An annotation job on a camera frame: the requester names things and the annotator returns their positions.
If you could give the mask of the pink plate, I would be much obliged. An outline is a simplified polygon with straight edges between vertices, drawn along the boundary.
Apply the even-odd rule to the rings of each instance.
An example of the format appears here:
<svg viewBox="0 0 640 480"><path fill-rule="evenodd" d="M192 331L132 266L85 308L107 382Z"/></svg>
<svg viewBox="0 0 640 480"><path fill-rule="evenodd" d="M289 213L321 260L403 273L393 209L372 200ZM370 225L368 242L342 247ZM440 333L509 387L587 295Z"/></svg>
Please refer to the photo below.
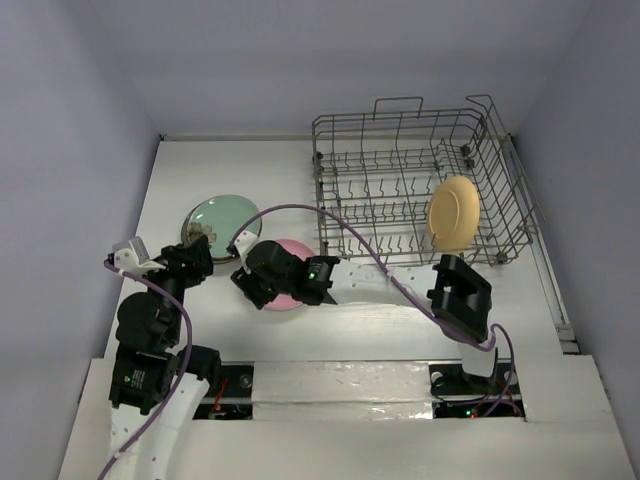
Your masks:
<svg viewBox="0 0 640 480"><path fill-rule="evenodd" d="M313 249L299 240L280 238L277 239L276 242L288 253L299 258L301 261L307 260L315 255ZM279 294L274 300L267 303L264 309L273 312L285 312L302 306L303 303L294 299L291 294L292 291L296 290L296 280L298 276L299 274L296 269L288 272L286 279L278 282Z"/></svg>

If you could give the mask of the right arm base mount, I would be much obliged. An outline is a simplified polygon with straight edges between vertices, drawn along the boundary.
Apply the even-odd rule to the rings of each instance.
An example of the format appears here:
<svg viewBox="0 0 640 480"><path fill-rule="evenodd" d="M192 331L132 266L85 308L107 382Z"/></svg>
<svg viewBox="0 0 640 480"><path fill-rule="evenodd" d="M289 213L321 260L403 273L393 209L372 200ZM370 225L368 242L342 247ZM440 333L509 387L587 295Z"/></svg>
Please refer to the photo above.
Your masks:
<svg viewBox="0 0 640 480"><path fill-rule="evenodd" d="M490 377L467 374L458 363L429 365L435 419L525 418L515 368L499 362Z"/></svg>

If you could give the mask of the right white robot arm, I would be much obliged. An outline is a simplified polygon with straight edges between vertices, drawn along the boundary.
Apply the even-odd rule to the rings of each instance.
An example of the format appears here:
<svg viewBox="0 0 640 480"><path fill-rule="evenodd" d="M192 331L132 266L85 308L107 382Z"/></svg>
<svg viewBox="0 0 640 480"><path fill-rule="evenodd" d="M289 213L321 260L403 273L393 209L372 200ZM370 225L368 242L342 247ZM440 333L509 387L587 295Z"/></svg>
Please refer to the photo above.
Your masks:
<svg viewBox="0 0 640 480"><path fill-rule="evenodd" d="M497 392L497 347L489 325L492 287L461 258L444 254L433 266L387 267L333 256L306 259L273 240L238 237L230 251L241 260L232 282L257 308L280 296L307 306L370 303L413 307L458 345L460 373L443 396Z"/></svg>

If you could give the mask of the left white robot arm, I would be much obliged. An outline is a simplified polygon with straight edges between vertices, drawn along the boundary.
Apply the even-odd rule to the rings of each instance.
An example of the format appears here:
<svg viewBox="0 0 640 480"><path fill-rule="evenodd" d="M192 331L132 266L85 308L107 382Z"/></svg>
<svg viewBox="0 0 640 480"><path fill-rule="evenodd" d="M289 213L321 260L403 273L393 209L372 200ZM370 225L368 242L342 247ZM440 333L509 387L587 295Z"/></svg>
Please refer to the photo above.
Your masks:
<svg viewBox="0 0 640 480"><path fill-rule="evenodd" d="M193 343L187 289L213 273L206 236L151 257L141 238L114 246L109 271L143 285L119 305L102 479L169 479L187 428L221 383L217 350Z"/></svg>

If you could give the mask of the yellow orange plate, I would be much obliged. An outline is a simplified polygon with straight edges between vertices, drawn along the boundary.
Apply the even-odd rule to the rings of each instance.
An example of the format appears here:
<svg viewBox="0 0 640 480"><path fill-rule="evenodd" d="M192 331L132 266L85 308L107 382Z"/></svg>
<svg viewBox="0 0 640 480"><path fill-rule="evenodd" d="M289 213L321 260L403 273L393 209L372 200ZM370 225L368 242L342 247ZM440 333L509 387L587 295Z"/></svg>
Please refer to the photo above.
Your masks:
<svg viewBox="0 0 640 480"><path fill-rule="evenodd" d="M480 199L474 184L464 176L447 178L427 206L430 245L439 252L461 253L471 245L479 219Z"/></svg>

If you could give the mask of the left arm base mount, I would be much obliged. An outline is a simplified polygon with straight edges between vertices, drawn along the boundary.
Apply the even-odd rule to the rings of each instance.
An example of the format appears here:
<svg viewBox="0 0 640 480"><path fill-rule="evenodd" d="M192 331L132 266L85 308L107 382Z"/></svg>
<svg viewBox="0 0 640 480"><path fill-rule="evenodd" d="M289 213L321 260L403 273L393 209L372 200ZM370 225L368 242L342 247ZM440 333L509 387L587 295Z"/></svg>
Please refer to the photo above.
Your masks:
<svg viewBox="0 0 640 480"><path fill-rule="evenodd" d="M220 380L204 396L194 420L251 420L253 363L223 363Z"/></svg>

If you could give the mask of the mint green flower plate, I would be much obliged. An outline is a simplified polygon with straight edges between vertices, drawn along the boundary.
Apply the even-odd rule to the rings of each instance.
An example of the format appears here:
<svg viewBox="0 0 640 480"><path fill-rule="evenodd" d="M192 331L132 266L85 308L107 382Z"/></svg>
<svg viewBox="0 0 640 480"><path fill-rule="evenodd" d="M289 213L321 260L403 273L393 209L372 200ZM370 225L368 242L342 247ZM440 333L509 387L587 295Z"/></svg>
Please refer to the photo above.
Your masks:
<svg viewBox="0 0 640 480"><path fill-rule="evenodd" d="M231 238L258 212L258 207L244 196L214 196L196 205L187 215L181 229L181 240L186 244L204 235L209 241L213 262L229 263L234 259L227 251Z"/></svg>

